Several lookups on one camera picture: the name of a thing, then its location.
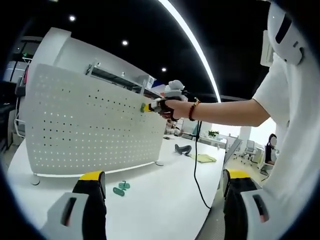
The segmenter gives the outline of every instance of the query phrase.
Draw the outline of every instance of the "led light strip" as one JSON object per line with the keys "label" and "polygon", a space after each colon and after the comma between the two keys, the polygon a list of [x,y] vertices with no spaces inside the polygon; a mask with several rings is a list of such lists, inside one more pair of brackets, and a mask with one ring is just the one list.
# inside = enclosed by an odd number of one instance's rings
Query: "led light strip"
{"label": "led light strip", "polygon": [[168,0],[158,0],[167,10],[168,12],[174,17],[174,19],[178,22],[178,24],[180,25],[180,27],[183,29],[183,31],[185,32],[185,34],[187,35],[187,37],[189,38],[189,40],[191,41],[194,49],[196,50],[196,52],[198,53],[202,64],[206,70],[206,73],[208,74],[213,89],[214,89],[214,93],[216,95],[216,99],[218,101],[218,103],[221,103],[221,98],[220,98],[220,94],[218,91],[218,87],[215,81],[215,78],[211,72],[210,66],[208,64],[208,61],[204,55],[204,52],[202,51],[196,37],[194,36],[194,34],[192,33],[192,31],[190,30],[189,26],[187,25],[187,23],[185,22],[185,20],[182,18],[182,16],[180,15],[180,13],[175,9],[175,7],[168,1]]}

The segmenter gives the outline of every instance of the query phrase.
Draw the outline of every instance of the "hand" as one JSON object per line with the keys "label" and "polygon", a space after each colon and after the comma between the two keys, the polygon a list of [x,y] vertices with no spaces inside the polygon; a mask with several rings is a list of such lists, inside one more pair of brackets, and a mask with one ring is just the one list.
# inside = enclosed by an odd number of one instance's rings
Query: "hand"
{"label": "hand", "polygon": [[[167,100],[165,101],[165,105],[173,109],[174,119],[180,119],[180,118],[188,118],[189,111],[192,106],[192,102],[179,101],[179,100]],[[164,119],[171,119],[170,114],[171,114],[170,112],[160,113],[160,115]]]}

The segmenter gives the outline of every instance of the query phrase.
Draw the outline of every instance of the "white desk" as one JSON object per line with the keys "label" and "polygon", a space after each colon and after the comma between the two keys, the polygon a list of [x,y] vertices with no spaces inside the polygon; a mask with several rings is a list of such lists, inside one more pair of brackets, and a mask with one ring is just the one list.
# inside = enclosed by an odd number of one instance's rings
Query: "white desk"
{"label": "white desk", "polygon": [[[163,140],[160,157],[163,167],[148,166],[110,173],[106,182],[106,236],[108,240],[194,240],[208,215],[193,177],[195,161],[174,153],[174,145],[195,142],[180,137]],[[198,143],[198,153],[216,158],[214,163],[198,163],[197,180],[206,203],[214,200],[225,150]],[[30,184],[26,142],[18,148],[8,169],[9,183],[22,211],[40,229],[47,211],[64,193],[71,192],[78,178],[41,177],[40,184]],[[113,187],[126,180],[131,188],[121,197]]]}

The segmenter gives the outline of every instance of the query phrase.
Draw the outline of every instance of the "white t-shirt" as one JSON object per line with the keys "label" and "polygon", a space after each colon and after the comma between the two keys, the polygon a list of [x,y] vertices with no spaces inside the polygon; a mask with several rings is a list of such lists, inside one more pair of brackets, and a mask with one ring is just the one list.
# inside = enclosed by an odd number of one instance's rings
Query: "white t-shirt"
{"label": "white t-shirt", "polygon": [[308,49],[298,65],[274,54],[253,96],[277,125],[287,128],[263,188],[279,200],[290,223],[307,203],[320,169],[320,70],[314,59]]}

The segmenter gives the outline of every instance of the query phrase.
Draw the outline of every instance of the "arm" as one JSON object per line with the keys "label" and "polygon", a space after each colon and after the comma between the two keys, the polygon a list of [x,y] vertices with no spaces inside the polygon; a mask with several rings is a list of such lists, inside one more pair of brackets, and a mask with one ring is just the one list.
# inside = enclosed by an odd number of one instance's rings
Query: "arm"
{"label": "arm", "polygon": [[[192,102],[168,100],[165,104],[174,109],[175,119],[188,118]],[[266,110],[254,99],[247,101],[200,103],[192,118],[214,124],[257,127],[269,118]]]}

